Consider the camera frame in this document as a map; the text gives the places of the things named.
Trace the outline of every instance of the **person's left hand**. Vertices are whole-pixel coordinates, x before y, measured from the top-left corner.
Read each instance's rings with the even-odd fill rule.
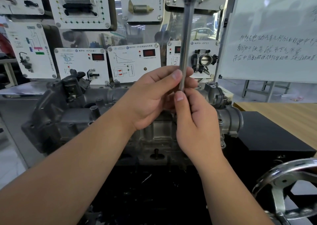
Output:
[[[190,78],[193,69],[187,67],[185,87],[196,88],[198,83]],[[150,125],[167,105],[173,102],[173,92],[182,79],[179,66],[164,66],[143,75],[113,106],[117,115],[133,128],[141,130]]]

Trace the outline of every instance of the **whiteboard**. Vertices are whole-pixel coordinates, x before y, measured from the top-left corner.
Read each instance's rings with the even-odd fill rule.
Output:
[[[317,0],[236,0],[223,78],[317,83]]]

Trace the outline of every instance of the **hand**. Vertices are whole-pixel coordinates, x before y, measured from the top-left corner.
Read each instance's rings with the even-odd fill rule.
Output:
[[[197,87],[197,81],[189,77],[193,73],[193,69],[187,67],[185,87]],[[113,108],[135,129],[144,129],[162,112],[170,98],[169,94],[178,90],[182,76],[179,66],[164,66],[153,70],[133,84]]]
[[[194,89],[174,95],[177,142],[197,170],[213,157],[223,156],[217,111]]]

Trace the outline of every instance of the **forearm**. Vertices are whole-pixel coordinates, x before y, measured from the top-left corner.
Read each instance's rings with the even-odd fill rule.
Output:
[[[102,115],[0,191],[0,224],[76,224],[132,134],[115,110]]]
[[[213,224],[273,224],[223,155],[197,169]]]

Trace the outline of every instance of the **fingernail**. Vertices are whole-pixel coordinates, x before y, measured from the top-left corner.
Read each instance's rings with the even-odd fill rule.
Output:
[[[172,77],[174,80],[179,80],[179,78],[182,76],[182,71],[180,69],[174,70],[172,73]]]
[[[181,100],[183,100],[184,99],[184,94],[183,94],[183,92],[182,91],[177,91],[176,93],[175,93],[175,100],[176,101],[181,101]]]

